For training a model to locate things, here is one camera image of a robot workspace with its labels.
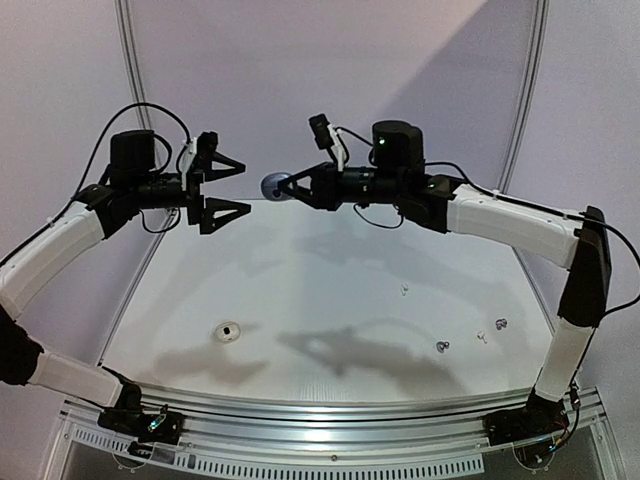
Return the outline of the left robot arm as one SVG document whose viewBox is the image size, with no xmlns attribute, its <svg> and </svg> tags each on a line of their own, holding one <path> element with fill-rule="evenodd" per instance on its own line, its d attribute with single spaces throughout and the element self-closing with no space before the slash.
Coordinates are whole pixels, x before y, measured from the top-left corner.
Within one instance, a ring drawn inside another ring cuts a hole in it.
<svg viewBox="0 0 640 480">
<path fill-rule="evenodd" d="M 202 235 L 250 212 L 246 203 L 202 192 L 203 185 L 246 170 L 220 151 L 216 132 L 188 137 L 173 172 L 156 163 L 158 141 L 150 129 L 115 134 L 104 178 L 81 188 L 63 213 L 1 263 L 2 383 L 40 387 L 109 409 L 111 419 L 128 434 L 141 433 L 149 423 L 146 408 L 130 397 L 138 393 L 137 385 L 52 348 L 21 319 L 41 293 L 69 279 L 82 258 L 148 211 L 173 209 Z"/>
</svg>

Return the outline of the purple earbud charging case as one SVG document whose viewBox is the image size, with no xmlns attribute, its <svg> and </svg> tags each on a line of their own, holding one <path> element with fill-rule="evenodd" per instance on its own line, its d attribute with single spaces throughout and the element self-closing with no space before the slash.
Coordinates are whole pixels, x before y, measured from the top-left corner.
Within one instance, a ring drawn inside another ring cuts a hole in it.
<svg viewBox="0 0 640 480">
<path fill-rule="evenodd" d="M 291 174 L 288 172 L 274 172 L 266 175 L 260 183 L 260 190 L 262 196 L 271 202 L 284 202 L 293 200 L 294 197 L 290 194 L 283 192 L 279 188 L 279 183 L 286 179 L 289 179 Z"/>
</svg>

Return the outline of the purple earbud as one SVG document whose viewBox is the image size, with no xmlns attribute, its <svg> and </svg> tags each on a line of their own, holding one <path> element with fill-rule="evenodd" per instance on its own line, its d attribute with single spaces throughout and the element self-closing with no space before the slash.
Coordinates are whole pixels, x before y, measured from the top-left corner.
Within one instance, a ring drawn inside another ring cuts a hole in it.
<svg viewBox="0 0 640 480">
<path fill-rule="evenodd" d="M 448 341 L 439 341 L 436 343 L 436 349 L 439 353 L 444 353 L 450 348 Z"/>
<path fill-rule="evenodd" d="M 507 327 L 507 325 L 508 325 L 508 322 L 507 322 L 507 320 L 506 320 L 506 319 L 504 319 L 504 318 L 498 319 L 498 320 L 495 322 L 495 326 L 496 326 L 496 329 L 497 329 L 497 330 L 502 330 L 502 329 L 506 328 L 506 327 Z"/>
</svg>

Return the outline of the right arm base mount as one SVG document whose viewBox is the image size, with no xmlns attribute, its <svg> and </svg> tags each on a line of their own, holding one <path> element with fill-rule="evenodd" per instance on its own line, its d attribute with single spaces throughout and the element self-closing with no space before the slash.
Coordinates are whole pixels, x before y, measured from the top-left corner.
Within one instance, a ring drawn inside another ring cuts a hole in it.
<svg viewBox="0 0 640 480">
<path fill-rule="evenodd" d="M 491 446 L 516 443 L 564 430 L 569 424 L 562 401 L 536 395 L 524 406 L 501 409 L 483 417 L 483 429 Z"/>
</svg>

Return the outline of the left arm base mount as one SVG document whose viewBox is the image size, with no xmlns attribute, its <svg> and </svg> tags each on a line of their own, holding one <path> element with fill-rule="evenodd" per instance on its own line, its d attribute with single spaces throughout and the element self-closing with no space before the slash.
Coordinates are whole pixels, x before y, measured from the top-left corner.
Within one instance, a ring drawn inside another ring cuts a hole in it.
<svg viewBox="0 0 640 480">
<path fill-rule="evenodd" d="M 167 405 L 147 411 L 105 408 L 99 415 L 99 427 L 112 432 L 135 437 L 139 443 L 164 443 L 177 445 L 182 435 L 186 416 L 172 411 Z"/>
</svg>

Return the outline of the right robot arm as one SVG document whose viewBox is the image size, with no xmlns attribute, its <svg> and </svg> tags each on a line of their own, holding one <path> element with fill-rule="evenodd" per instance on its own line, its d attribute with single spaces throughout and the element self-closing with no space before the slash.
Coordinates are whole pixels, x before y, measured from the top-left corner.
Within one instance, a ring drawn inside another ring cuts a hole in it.
<svg viewBox="0 0 640 480">
<path fill-rule="evenodd" d="M 405 121 L 373 124 L 367 167 L 349 166 L 341 129 L 324 115 L 310 118 L 309 124 L 329 161 L 296 174 L 264 178 L 261 190 L 267 199 L 293 198 L 326 211 L 344 203 L 390 204 L 403 220 L 427 230 L 524 249 L 568 271 L 551 345 L 527 406 L 517 415 L 524 435 L 539 435 L 554 422 L 606 315 L 611 260 L 601 211 L 557 210 L 483 189 L 464 175 L 430 175 L 422 132 Z"/>
</svg>

